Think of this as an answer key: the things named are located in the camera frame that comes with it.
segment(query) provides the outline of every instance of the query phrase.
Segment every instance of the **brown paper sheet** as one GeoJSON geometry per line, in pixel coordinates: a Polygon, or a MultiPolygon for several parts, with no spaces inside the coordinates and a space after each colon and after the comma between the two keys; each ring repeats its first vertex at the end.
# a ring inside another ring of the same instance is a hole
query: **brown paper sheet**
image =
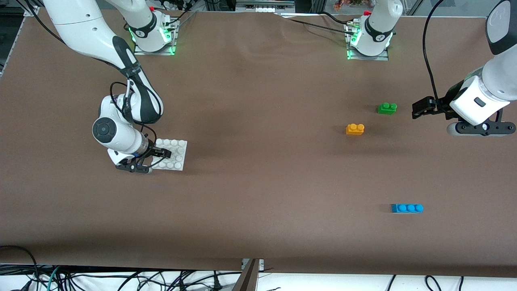
{"type": "MultiPolygon", "coordinates": [[[[123,34],[121,15],[103,13],[123,34]]],[[[165,106],[153,128],[188,140],[183,172],[145,176],[116,170],[91,134],[122,76],[27,19],[0,80],[1,243],[46,264],[261,257],[279,272],[516,275],[517,135],[451,137],[443,116],[411,119],[432,94],[423,24],[401,18],[390,61],[371,62],[347,60],[339,33],[274,14],[194,15],[175,56],[138,57],[165,106]],[[376,114],[386,101],[395,115],[376,114]],[[349,123],[365,134],[342,134],[349,123]]],[[[441,95],[491,58],[481,18],[433,19],[428,44],[441,95]]],[[[517,121],[514,104],[504,119],[517,121]]]]}

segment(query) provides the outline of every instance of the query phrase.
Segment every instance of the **blue lego brick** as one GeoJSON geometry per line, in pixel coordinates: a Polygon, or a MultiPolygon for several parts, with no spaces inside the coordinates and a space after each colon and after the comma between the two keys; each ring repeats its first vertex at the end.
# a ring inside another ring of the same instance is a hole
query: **blue lego brick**
{"type": "Polygon", "coordinates": [[[392,204],[392,213],[422,213],[422,204],[392,204]]]}

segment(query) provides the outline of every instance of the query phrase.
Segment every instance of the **robotic arm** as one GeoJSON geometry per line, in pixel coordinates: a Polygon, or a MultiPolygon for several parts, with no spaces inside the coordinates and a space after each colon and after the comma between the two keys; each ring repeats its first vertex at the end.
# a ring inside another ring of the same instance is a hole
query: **robotic arm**
{"type": "Polygon", "coordinates": [[[438,100],[426,97],[413,104],[413,119],[445,113],[458,118],[447,128],[452,135],[504,136],[515,124],[502,122],[503,107],[517,99],[517,1],[502,0],[486,19],[486,38],[494,57],[451,87],[438,100]],[[489,118],[496,113],[496,120],[489,118]]]}
{"type": "Polygon", "coordinates": [[[381,54],[389,46],[393,28],[402,11],[400,0],[378,0],[371,15],[364,15],[358,19],[360,33],[351,41],[351,45],[363,55],[381,54]]]}
{"type": "MultiPolygon", "coordinates": [[[[165,45],[162,17],[151,13],[145,0],[109,0],[125,16],[138,36],[139,46],[158,50],[165,45]]],[[[170,157],[165,149],[133,128],[157,122],[163,103],[149,83],[140,63],[127,43],[108,27],[95,0],[44,0],[52,23],[64,43],[74,51],[102,60],[117,68],[128,79],[125,94],[106,96],[99,108],[99,118],[92,127],[95,139],[108,148],[118,169],[149,173],[151,168],[140,161],[154,155],[170,157]]]]}

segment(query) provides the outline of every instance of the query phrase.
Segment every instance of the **orange lego brick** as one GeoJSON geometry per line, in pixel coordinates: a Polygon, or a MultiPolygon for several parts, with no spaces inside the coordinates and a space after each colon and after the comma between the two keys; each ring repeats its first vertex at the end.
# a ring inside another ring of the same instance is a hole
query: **orange lego brick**
{"type": "Polygon", "coordinates": [[[364,125],[363,124],[349,124],[346,126],[345,133],[348,135],[362,135],[364,133],[364,125]]]}

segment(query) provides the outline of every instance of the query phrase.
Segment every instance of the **white floor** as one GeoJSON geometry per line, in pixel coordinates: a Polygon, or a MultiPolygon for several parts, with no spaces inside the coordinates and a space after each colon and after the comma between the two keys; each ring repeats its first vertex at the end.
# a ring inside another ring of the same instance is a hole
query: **white floor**
{"type": "MultiPolygon", "coordinates": [[[[131,273],[95,273],[95,275],[113,275],[131,273]]],[[[154,272],[143,273],[145,276],[152,276],[154,272]]],[[[197,279],[212,275],[212,271],[199,271],[191,275],[186,281],[193,282],[197,279]]],[[[179,272],[164,273],[165,281],[170,283],[179,272]]],[[[303,290],[350,290],[350,291],[385,291],[387,289],[391,275],[347,275],[347,274],[290,274],[290,273],[261,273],[259,275],[257,291],[269,291],[278,289],[278,291],[303,291],[303,290]]],[[[219,276],[221,285],[227,286],[237,281],[238,275],[222,275],[219,276]]],[[[459,287],[459,277],[435,276],[440,284],[442,291],[456,291],[459,287]]],[[[162,282],[162,278],[157,276],[153,280],[162,282]]],[[[114,278],[85,278],[80,277],[74,279],[86,291],[116,291],[124,279],[114,278]]],[[[12,291],[22,288],[27,283],[28,278],[24,275],[0,276],[0,291],[12,291]]],[[[204,281],[205,284],[212,286],[213,279],[204,281]]],[[[434,291],[438,288],[430,280],[431,287],[434,291]]],[[[138,280],[133,279],[126,284],[121,291],[134,291],[138,285],[138,280]]],[[[192,286],[189,290],[207,290],[203,285],[192,286]]],[[[426,291],[424,276],[398,275],[391,287],[392,291],[426,291]]],[[[465,277],[462,291],[516,291],[517,279],[515,278],[481,278],[481,277],[465,277]]],[[[35,284],[32,285],[31,291],[36,291],[35,284]]],[[[160,286],[150,283],[142,288],[142,291],[160,291],[160,286]]]]}

